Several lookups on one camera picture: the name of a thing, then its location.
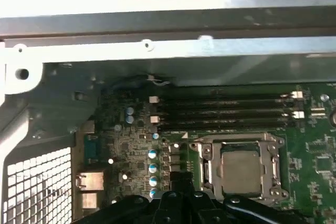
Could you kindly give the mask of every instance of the ram slot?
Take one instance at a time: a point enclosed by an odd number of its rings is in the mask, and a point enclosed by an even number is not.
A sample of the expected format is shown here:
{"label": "ram slot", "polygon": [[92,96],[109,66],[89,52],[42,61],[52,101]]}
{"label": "ram slot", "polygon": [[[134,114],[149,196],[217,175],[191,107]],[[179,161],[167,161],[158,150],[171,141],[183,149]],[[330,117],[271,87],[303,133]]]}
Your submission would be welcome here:
{"label": "ram slot", "polygon": [[296,105],[293,101],[275,101],[275,100],[258,100],[258,101],[221,101],[221,102],[199,102],[197,104],[175,103],[172,105],[160,104],[157,106],[157,112],[173,111],[210,111],[210,110],[242,110],[242,109],[282,109],[293,108]]}
{"label": "ram slot", "polygon": [[166,104],[185,101],[230,101],[230,100],[278,100],[292,98],[292,93],[279,93],[279,94],[214,94],[204,95],[199,97],[160,97],[160,101]]}
{"label": "ram slot", "polygon": [[241,129],[264,129],[279,127],[295,127],[294,121],[263,121],[263,122],[189,122],[189,123],[167,123],[159,124],[157,130],[164,131],[197,131],[197,130],[241,130]]}
{"label": "ram slot", "polygon": [[160,122],[195,121],[195,120],[235,120],[235,119],[271,119],[271,118],[292,118],[292,112],[285,111],[194,111],[177,112],[159,115]]}

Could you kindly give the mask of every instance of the round hole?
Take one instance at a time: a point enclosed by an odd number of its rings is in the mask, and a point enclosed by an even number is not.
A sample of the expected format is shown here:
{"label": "round hole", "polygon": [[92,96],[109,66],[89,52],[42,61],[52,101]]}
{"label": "round hole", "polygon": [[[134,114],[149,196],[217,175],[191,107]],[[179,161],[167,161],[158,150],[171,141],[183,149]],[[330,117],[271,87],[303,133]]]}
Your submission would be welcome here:
{"label": "round hole", "polygon": [[18,80],[27,80],[29,77],[29,71],[27,69],[18,69],[15,72],[15,76]]}
{"label": "round hole", "polygon": [[220,217],[218,217],[218,216],[214,216],[214,217],[212,217],[212,221],[213,222],[215,222],[215,223],[218,223],[218,222],[220,222]]}
{"label": "round hole", "polygon": [[164,221],[165,223],[169,223],[171,220],[172,220],[172,219],[171,219],[170,217],[168,217],[168,216],[163,217],[163,221]]}

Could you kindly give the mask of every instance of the motherboard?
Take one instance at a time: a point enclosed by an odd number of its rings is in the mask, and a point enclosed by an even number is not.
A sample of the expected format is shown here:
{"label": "motherboard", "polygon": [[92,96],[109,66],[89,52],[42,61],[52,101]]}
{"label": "motherboard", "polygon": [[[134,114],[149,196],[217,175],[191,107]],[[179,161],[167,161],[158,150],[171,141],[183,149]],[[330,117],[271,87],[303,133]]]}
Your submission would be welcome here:
{"label": "motherboard", "polygon": [[106,163],[106,203],[194,174],[221,201],[240,194],[336,223],[336,83],[102,92],[86,162]]}

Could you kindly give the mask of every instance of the metal grille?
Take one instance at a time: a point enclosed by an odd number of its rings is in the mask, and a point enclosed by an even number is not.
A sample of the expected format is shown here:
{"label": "metal grille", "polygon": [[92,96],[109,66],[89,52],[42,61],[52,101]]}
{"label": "metal grille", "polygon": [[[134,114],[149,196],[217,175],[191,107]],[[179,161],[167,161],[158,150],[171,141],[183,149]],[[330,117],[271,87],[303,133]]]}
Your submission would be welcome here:
{"label": "metal grille", "polygon": [[7,170],[3,224],[71,223],[70,148],[9,165]]}

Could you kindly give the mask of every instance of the cpu socket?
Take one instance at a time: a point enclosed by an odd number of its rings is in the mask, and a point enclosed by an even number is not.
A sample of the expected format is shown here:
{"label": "cpu socket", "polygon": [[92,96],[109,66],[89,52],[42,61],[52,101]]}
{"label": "cpu socket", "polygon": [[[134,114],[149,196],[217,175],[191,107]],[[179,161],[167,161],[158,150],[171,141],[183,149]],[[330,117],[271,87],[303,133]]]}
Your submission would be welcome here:
{"label": "cpu socket", "polygon": [[203,162],[201,179],[217,200],[238,194],[272,205],[289,197],[280,181],[279,148],[284,139],[248,133],[208,135],[195,142]]}

